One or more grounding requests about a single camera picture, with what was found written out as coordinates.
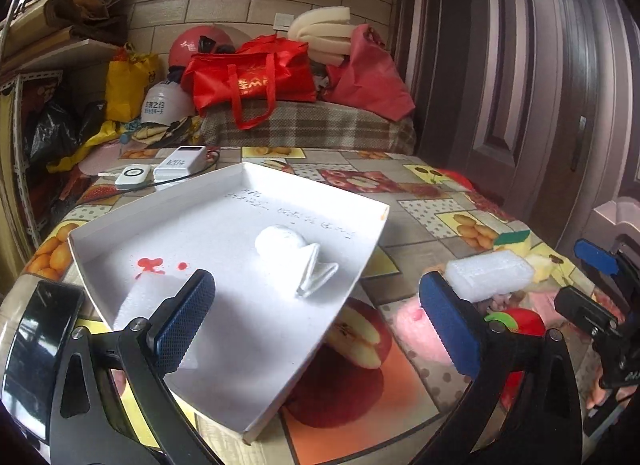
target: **plaid blanket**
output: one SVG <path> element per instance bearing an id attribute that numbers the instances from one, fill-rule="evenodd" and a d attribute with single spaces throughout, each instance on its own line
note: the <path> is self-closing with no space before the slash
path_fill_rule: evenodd
<path id="1" fill-rule="evenodd" d="M 263 114 L 263 100 L 242 102 L 244 119 Z M 278 102 L 265 122 L 239 130 L 229 104 L 214 106 L 200 128 L 207 145 L 283 146 L 373 150 L 413 154 L 414 124 L 410 118 L 391 122 L 362 109 L 328 102 Z"/>

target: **yellow bag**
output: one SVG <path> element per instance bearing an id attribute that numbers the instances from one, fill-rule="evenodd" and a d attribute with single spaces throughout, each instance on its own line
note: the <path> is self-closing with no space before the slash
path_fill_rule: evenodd
<path id="1" fill-rule="evenodd" d="M 47 172 L 65 172 L 71 170 L 76 163 L 80 163 L 91 152 L 92 148 L 106 141 L 115 140 L 124 132 L 124 125 L 105 120 L 100 131 L 85 141 L 71 156 L 65 156 L 58 163 L 47 163 Z"/>
<path id="2" fill-rule="evenodd" d="M 129 44 L 121 48 L 109 63 L 107 71 L 105 120 L 130 122 L 137 118 L 158 70 L 159 59 L 156 53 L 136 54 Z"/>

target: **tablecloth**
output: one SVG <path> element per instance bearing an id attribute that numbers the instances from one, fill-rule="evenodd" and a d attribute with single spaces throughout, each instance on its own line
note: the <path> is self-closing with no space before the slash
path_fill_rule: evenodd
<path id="1" fill-rule="evenodd" d="M 455 406 L 470 380 L 452 366 L 418 356 L 398 336 L 395 313 L 416 295 L 418 281 L 425 271 L 442 269 L 452 259 L 493 249 L 460 235 L 461 216 L 472 218 L 477 225 L 484 225 L 498 235 L 526 232 L 527 225 L 412 156 L 312 148 L 212 150 L 219 153 L 216 169 L 241 161 L 258 163 L 360 193 L 390 206 L 386 227 L 353 297 L 384 321 L 383 329 L 388 329 L 392 343 L 381 368 L 364 375 L 354 366 L 341 365 L 332 350 L 323 347 L 311 364 L 317 368 L 312 371 L 316 374 L 316 385 L 310 381 L 311 385 L 296 388 L 279 415 L 251 445 L 190 412 L 196 428 L 227 464 L 408 463 Z M 120 156 L 113 170 L 117 172 L 132 162 L 158 164 L 172 151 L 163 148 L 128 152 Z M 81 285 L 78 269 L 65 248 L 66 243 L 61 241 L 66 239 L 65 233 L 154 191 L 149 188 L 113 195 L 116 192 L 113 178 L 101 177 L 84 193 L 44 241 L 0 305 L 0 369 L 4 369 L 13 333 L 37 281 L 45 277 Z M 555 258 L 557 264 L 551 279 L 558 285 L 573 284 L 588 295 L 597 293 L 568 258 L 557 254 L 533 233 L 528 239 L 530 247 L 526 250 Z M 527 294 L 515 297 L 514 301 L 535 309 Z M 89 301 L 81 316 L 88 323 L 100 320 Z M 584 397 L 598 360 L 589 348 L 589 341 L 571 326 L 564 323 L 561 330 Z M 312 400 L 317 397 L 321 397 L 321 403 Z M 498 406 L 480 444 L 497 434 L 503 419 L 503 409 Z M 143 441 L 152 442 L 152 438 L 148 435 Z"/>

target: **blue gripper pad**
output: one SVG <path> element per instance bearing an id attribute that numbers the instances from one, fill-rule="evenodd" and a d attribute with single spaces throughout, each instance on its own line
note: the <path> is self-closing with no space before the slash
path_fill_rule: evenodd
<path id="1" fill-rule="evenodd" d="M 437 271 L 422 276 L 418 296 L 456 371 L 475 380 L 480 371 L 484 333 L 484 321 L 478 311 L 460 299 Z"/>
<path id="2" fill-rule="evenodd" d="M 620 269 L 616 258 L 586 239 L 578 239 L 574 245 L 575 257 L 583 260 L 605 275 L 616 275 Z"/>
<path id="3" fill-rule="evenodd" d="M 166 299 L 151 315 L 150 346 L 159 375 L 178 369 L 215 296 L 213 276 L 196 270 L 175 297 Z"/>

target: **red bag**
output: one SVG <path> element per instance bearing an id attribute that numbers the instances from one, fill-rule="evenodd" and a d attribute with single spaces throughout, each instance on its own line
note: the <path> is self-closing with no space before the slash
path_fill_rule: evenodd
<path id="1" fill-rule="evenodd" d="M 327 66 L 331 87 L 322 99 L 366 109 L 397 122 L 415 109 L 391 55 L 377 32 L 361 24 L 351 33 L 351 56 L 341 66 Z"/>
<path id="2" fill-rule="evenodd" d="M 231 101 L 238 128 L 250 129 L 271 116 L 276 98 L 316 101 L 307 49 L 306 43 L 265 35 L 246 42 L 236 53 L 196 54 L 180 85 L 193 96 L 200 114 L 209 106 Z M 266 98 L 267 112 L 243 121 L 242 98 Z"/>

